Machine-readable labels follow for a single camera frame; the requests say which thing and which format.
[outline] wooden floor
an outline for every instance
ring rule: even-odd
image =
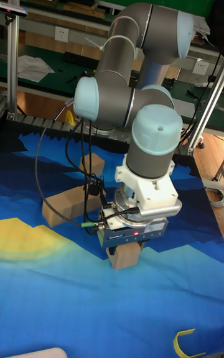
[[[205,148],[195,149],[195,161],[202,178],[212,180],[216,175],[220,165],[224,161],[224,138],[217,139],[214,135],[203,134]],[[218,201],[218,195],[208,192],[210,201]],[[224,207],[213,208],[220,230],[224,236]]]

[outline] yellow pattern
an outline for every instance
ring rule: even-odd
[[[0,220],[0,258],[30,260],[61,249],[69,240],[48,227],[35,228],[18,218]]]

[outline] green cable connector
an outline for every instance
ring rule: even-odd
[[[82,227],[94,227],[95,223],[87,221],[86,223],[81,223]]]

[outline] keyboard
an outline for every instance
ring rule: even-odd
[[[78,55],[74,53],[65,52],[62,55],[62,61],[69,62],[75,65],[81,65],[82,67],[88,67],[96,70],[99,60],[94,60],[94,58],[84,57],[83,55]]]

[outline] blue mat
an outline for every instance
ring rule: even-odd
[[[174,358],[174,336],[192,328],[180,339],[186,354],[224,350],[224,244],[194,161],[175,158],[183,208],[164,237],[147,242],[137,266],[114,271],[96,236],[70,223],[49,229],[34,177],[40,135],[12,137],[15,149],[5,143],[0,153],[0,356],[60,347],[69,358]],[[64,147],[64,137],[43,139],[46,196],[84,183]],[[106,161],[112,199],[123,155],[93,152]],[[78,165],[80,143],[69,153]]]

